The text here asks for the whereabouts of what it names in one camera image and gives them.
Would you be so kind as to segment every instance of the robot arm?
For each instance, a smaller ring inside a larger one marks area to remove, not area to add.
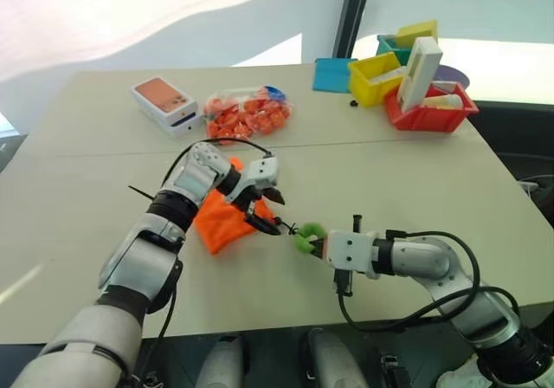
[[[274,188],[277,169],[276,157],[266,155],[241,174],[214,146],[195,143],[104,265],[99,299],[82,308],[12,386],[108,388],[130,381],[144,317],[170,299],[183,269],[178,253],[204,199],[217,189],[247,222],[279,235],[254,213],[262,196],[284,203]]]
[[[351,289],[345,275],[352,271],[373,280],[380,274],[412,277],[435,301],[473,284],[453,249],[436,238],[396,241],[394,237],[380,239],[377,233],[331,231],[319,244],[314,254],[336,269],[336,278],[343,274],[346,293]],[[440,313],[454,311],[466,297],[441,305]],[[547,346],[522,326],[519,317],[495,293],[477,293],[450,322],[500,386],[554,387],[554,366]]]

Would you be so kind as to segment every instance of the yellow bin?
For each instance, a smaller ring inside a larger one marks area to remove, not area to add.
[[[363,107],[382,104],[383,97],[402,82],[402,76],[398,75],[385,81],[370,83],[371,78],[400,68],[400,62],[392,52],[362,61],[351,61],[348,68],[350,68],[348,88]]]

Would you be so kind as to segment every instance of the blue bin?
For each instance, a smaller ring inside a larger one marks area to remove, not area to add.
[[[397,48],[394,38],[394,36],[378,35],[377,40],[379,41],[379,46],[377,47],[376,55],[383,55],[385,53],[392,52],[396,55],[396,58],[400,62],[401,66],[407,65],[409,54],[412,52],[412,49]]]

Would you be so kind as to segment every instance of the white curtain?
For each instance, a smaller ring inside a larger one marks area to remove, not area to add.
[[[248,0],[0,0],[0,81],[109,55],[201,11]]]

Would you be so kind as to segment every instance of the table surface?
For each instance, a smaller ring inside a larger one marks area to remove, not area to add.
[[[261,140],[280,159],[287,205],[272,207],[286,220],[349,230],[360,213],[363,230],[449,231],[473,248],[486,282],[520,304],[554,299],[552,228],[467,122],[451,136],[397,132],[379,108],[310,91],[312,66],[81,74],[0,175],[0,343],[44,342],[98,295],[103,262],[148,205],[126,186],[155,192],[186,142],[165,137],[126,91],[155,74],[194,84],[185,89],[199,100],[232,84],[273,83],[289,94],[298,106],[290,126]],[[253,234],[211,256],[192,227],[180,256],[169,335],[343,321],[332,270],[289,236]],[[429,301],[400,277],[357,275],[354,294],[347,303],[357,320],[401,317]],[[148,316],[145,336],[163,320],[164,312]]]

